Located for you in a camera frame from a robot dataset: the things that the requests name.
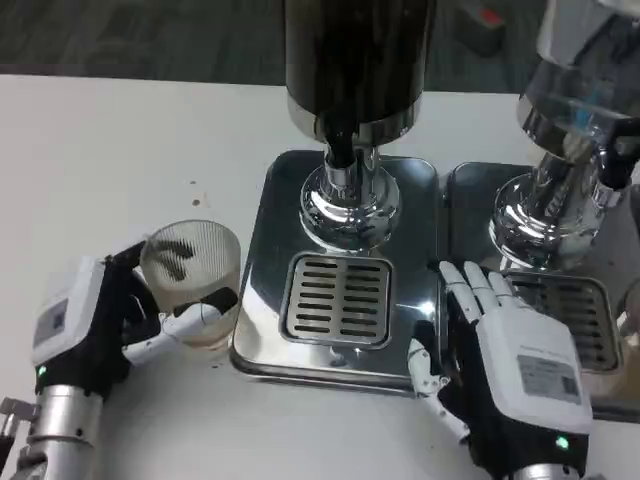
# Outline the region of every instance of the robotic hand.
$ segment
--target robotic hand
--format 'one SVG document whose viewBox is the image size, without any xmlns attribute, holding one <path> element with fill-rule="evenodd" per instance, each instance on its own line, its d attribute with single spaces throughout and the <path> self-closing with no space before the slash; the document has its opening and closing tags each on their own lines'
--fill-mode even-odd
<svg viewBox="0 0 640 480">
<path fill-rule="evenodd" d="M 194 255 L 183 244 L 165 243 L 163 258 Z M 6 416 L 0 473 L 18 424 L 27 421 L 31 428 L 14 480 L 89 478 L 102 405 L 113 385 L 126 379 L 131 365 L 174 347 L 237 304 L 235 292 L 223 287 L 161 313 L 135 271 L 143 246 L 100 260 L 83 257 L 53 285 L 33 339 L 37 404 L 5 399 L 0 405 Z"/>
<path fill-rule="evenodd" d="M 457 368 L 436 364 L 431 323 L 408 364 L 416 395 L 495 479 L 573 480 L 585 473 L 593 416 L 569 329 L 514 297 L 504 278 L 441 262 Z"/>
</svg>

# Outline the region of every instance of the ribbed plastic cup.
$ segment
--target ribbed plastic cup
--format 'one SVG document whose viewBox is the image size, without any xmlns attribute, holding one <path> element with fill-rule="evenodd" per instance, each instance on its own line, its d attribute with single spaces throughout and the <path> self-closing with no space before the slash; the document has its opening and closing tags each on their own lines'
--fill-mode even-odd
<svg viewBox="0 0 640 480">
<path fill-rule="evenodd" d="M 160 310 L 198 302 L 228 287 L 238 294 L 240 243 L 223 225 L 206 220 L 187 220 L 155 232 L 140 255 L 142 274 Z M 193 347 L 226 348 L 238 308 L 233 308 L 200 335 L 185 343 Z"/>
</svg>

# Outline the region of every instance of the gray carpet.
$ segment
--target gray carpet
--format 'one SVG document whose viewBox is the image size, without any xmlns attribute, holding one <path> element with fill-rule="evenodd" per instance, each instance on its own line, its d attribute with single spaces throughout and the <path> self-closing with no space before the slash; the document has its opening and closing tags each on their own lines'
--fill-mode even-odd
<svg viewBox="0 0 640 480">
<path fill-rule="evenodd" d="M 485 3 L 506 20 L 502 49 L 456 41 L 440 0 L 426 89 L 525 87 L 545 0 Z M 282 0 L 0 0 L 0 73 L 282 85 L 282 35 Z"/>
</svg>

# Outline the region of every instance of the white table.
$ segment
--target white table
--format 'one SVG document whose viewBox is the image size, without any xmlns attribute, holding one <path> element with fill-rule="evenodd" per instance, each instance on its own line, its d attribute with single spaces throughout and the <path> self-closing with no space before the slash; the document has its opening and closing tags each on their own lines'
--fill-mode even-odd
<svg viewBox="0 0 640 480">
<path fill-rule="evenodd" d="M 527 163 L 516 101 L 427 93 L 418 124 L 384 151 L 441 174 Z M 299 148 L 320 147 L 290 122 L 284 88 L 0 77 L 0 395 L 33 399 L 48 272 L 194 217 L 230 227 L 246 253 L 269 164 Z M 255 383 L 181 355 L 135 371 L 103 425 L 104 479 L 486 478 L 410 399 Z M 637 478 L 638 442 L 640 426 L 597 422 L 589 473 Z"/>
</svg>

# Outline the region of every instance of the drip tray grate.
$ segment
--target drip tray grate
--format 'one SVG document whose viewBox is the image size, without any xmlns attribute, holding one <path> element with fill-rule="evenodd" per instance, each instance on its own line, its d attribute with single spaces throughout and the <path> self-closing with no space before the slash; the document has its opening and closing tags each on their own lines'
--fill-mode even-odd
<svg viewBox="0 0 640 480">
<path fill-rule="evenodd" d="M 516 272 L 506 277 L 525 302 L 569 327 L 584 369 L 608 372 L 620 366 L 606 292 L 598 282 L 589 278 Z"/>
<path fill-rule="evenodd" d="M 311 343 L 379 346 L 389 335 L 391 267 L 369 258 L 305 255 L 289 275 L 283 330 Z"/>
</svg>

